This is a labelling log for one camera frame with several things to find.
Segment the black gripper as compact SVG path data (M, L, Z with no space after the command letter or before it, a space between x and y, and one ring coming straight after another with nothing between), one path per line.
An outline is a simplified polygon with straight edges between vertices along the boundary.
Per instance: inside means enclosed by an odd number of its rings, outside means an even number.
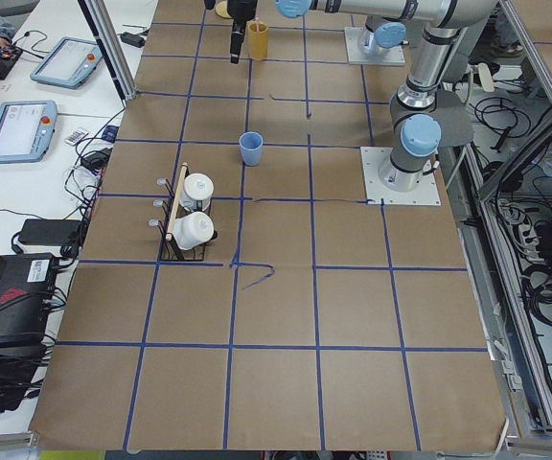
M228 0L227 13L234 20L230 34L230 62L238 64L245 38L245 22L256 16L257 0Z

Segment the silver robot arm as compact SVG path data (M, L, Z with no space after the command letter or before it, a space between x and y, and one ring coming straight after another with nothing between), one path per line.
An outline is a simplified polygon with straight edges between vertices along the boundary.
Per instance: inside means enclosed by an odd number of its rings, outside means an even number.
M394 147L378 168L380 181L397 192L415 189L427 158L436 152L443 129L428 111L465 28L487 18L494 1L278 1L277 10L288 18L310 10L377 15L398 21L424 21L417 55L390 105Z
M232 18L230 62L238 64L247 23L256 23L257 1L225 1ZM406 27L401 20L368 15L362 28L346 27L345 40L348 62L383 66L404 66L402 43Z

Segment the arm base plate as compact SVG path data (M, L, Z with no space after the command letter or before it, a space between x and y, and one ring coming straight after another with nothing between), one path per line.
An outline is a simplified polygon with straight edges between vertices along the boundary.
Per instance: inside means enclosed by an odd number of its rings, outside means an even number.
M404 66L402 42L406 27L389 22L374 32L366 27L346 27L344 30L348 62L357 65Z
M391 148L361 147L366 201L375 205L440 206L429 159L418 172L401 172L391 163Z

